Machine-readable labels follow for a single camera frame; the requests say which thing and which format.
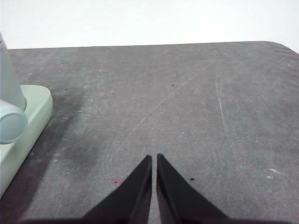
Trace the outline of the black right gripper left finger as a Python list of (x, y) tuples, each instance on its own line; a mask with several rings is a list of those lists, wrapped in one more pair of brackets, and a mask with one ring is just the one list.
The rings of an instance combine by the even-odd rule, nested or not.
[(152, 158), (147, 155), (104, 200), (83, 216), (93, 224), (146, 224), (152, 194)]

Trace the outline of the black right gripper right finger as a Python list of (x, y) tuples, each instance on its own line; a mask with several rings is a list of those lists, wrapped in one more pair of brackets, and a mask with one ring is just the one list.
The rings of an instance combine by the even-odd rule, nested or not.
[(157, 198), (163, 224), (229, 223), (229, 217), (192, 188), (163, 154), (157, 155)]

